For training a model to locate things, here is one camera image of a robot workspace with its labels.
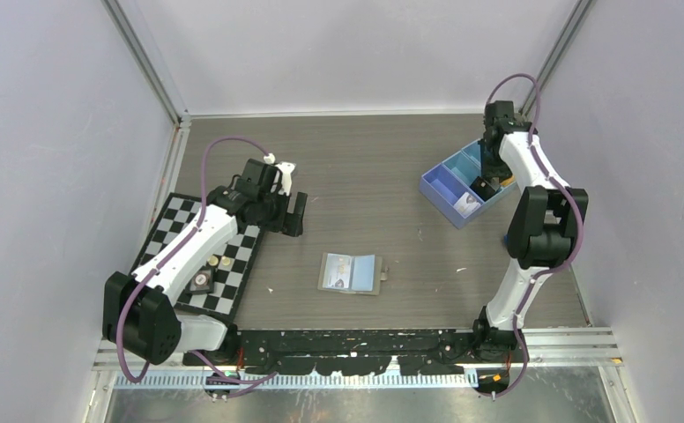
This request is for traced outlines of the grey blue card holder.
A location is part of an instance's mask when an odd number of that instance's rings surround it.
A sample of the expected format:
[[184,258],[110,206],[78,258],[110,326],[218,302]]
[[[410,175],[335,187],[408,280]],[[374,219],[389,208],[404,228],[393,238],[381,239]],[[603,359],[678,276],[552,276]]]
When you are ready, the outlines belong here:
[[324,253],[317,281],[319,291],[377,296],[388,280],[389,267],[380,256]]

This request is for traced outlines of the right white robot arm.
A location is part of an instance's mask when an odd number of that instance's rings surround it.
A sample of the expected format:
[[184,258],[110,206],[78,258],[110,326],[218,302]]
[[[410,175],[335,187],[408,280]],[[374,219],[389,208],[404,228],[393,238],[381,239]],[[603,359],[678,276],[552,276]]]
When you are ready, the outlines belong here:
[[512,180],[521,191],[505,236],[509,267],[496,295],[472,326],[472,352],[489,362],[517,348],[523,339],[525,312],[536,292],[575,259],[589,196],[560,177],[533,123],[517,118],[511,101],[487,103],[483,123],[478,142],[480,174],[471,189],[488,200],[496,196],[500,183]]

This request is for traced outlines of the white printed card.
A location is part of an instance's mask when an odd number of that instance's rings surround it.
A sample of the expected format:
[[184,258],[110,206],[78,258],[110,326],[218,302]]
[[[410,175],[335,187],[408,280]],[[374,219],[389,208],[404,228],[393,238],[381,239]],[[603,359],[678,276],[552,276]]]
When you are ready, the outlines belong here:
[[351,286],[353,258],[351,256],[329,254],[324,268],[323,287],[346,290]]

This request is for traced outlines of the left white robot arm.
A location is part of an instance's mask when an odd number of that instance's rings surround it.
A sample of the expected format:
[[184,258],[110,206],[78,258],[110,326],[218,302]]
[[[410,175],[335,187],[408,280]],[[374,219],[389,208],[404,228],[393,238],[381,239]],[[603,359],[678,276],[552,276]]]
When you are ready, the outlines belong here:
[[169,244],[130,274],[104,285],[102,336],[158,365],[173,353],[201,350],[219,365],[239,351],[228,327],[208,315],[179,314],[175,304],[209,256],[248,226],[291,237],[302,234],[307,194],[292,193],[296,165],[249,159],[237,180],[206,194],[197,216]]

